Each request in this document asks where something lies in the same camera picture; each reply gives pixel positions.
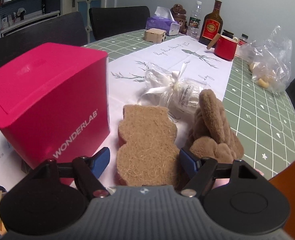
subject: plastic bag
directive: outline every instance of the plastic bag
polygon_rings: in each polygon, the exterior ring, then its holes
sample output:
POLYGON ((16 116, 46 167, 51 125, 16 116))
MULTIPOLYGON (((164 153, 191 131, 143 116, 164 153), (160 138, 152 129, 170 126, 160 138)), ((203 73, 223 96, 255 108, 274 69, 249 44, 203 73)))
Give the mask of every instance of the plastic bag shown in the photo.
POLYGON ((285 90, 291 76, 292 41, 280 26, 266 40, 242 45, 240 56, 249 62, 252 81, 271 92, 285 90))
POLYGON ((199 103, 199 94, 206 88, 206 83, 198 82, 181 76, 187 66, 183 63, 181 71, 169 72, 153 63, 145 68, 145 84, 148 90, 142 95, 159 95, 159 106, 168 107, 172 101, 174 105, 190 114, 194 114, 199 103))

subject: green tablecloth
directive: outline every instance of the green tablecloth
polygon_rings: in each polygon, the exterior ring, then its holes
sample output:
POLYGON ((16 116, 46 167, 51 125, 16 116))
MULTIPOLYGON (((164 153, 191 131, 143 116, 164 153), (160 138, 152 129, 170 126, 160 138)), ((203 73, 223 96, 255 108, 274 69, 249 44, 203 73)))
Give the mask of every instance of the green tablecloth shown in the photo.
MULTIPOLYGON (((105 50, 113 61, 154 44, 143 36, 144 30, 139 30, 85 47, 105 50)), ((285 92, 273 94, 253 83, 248 67, 235 57, 223 104, 230 126, 244 146, 244 160, 269 179, 295 160, 295 111, 285 92)))

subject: white ribbon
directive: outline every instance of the white ribbon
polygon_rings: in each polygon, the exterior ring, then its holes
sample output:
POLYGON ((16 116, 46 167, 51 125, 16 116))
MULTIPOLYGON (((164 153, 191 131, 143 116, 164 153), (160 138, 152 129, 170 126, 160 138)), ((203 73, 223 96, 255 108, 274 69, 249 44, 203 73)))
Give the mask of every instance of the white ribbon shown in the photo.
POLYGON ((186 67, 187 67, 187 63, 188 62, 184 62, 182 64, 182 67, 181 67, 181 70, 178 71, 178 70, 173 70, 172 71, 172 81, 171 81, 171 84, 169 86, 166 86, 166 87, 156 87, 156 88, 150 88, 148 89, 142 96, 141 98, 139 98, 139 100, 137 101, 137 104, 141 104, 141 101, 142 101, 142 98, 144 95, 147 95, 147 94, 163 94, 165 92, 169 92, 170 95, 169 95, 169 100, 167 101, 166 103, 166 107, 169 106, 169 102, 170 102, 170 99, 173 95, 173 92, 177 89, 177 84, 178 82, 180 81, 186 67))

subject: tissue box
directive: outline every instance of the tissue box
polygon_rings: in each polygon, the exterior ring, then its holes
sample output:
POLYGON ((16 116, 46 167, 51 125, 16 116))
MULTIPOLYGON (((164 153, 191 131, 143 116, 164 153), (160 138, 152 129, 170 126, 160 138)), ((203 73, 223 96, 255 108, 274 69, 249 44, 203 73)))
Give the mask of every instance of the tissue box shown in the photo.
POLYGON ((166 31, 166 35, 177 35, 180 30, 180 24, 171 19, 160 16, 149 17, 146 22, 146 29, 151 28, 161 29, 166 31))
POLYGON ((0 68, 0 130, 27 164, 92 156, 109 134, 107 53, 46 43, 0 68))
POLYGON ((144 33, 144 40, 145 41, 151 41, 155 43, 161 43, 162 41, 165 40, 165 30, 160 30, 160 29, 149 29, 145 31, 144 33))

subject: transparent plastic package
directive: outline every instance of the transparent plastic package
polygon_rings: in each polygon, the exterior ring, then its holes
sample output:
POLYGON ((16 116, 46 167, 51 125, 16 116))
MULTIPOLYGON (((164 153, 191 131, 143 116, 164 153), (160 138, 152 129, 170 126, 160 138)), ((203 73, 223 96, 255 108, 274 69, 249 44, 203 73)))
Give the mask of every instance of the transparent plastic package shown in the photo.
POLYGON ((183 112, 194 114, 199 103, 200 92, 207 88, 206 83, 190 78, 181 78, 187 66, 183 63, 181 71, 169 72, 153 63, 145 68, 145 84, 148 90, 142 95, 159 95, 159 106, 168 107, 172 102, 183 112))
POLYGON ((240 47, 240 56, 249 62, 252 81, 271 92, 282 92, 291 77, 292 41, 280 26, 264 41, 240 47))

